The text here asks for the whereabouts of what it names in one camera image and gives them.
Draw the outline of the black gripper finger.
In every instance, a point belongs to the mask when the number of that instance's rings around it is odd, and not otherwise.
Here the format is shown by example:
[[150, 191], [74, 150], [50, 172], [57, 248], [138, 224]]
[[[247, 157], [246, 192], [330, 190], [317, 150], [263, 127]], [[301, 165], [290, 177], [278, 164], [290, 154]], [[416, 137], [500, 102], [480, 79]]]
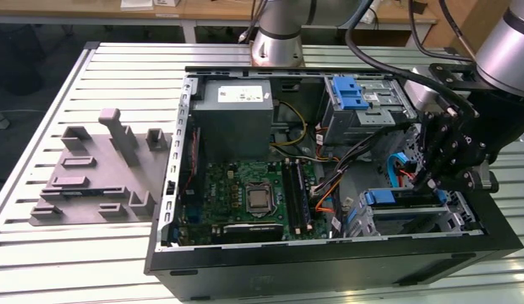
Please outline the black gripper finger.
[[418, 139], [422, 168], [412, 181], [414, 190], [462, 190], [479, 163], [479, 143], [467, 134], [466, 120], [446, 112], [426, 112]]
[[496, 193], [500, 190], [500, 183], [490, 170], [488, 162], [462, 170], [455, 175], [436, 178], [435, 185], [438, 189], [463, 193], [475, 191]]

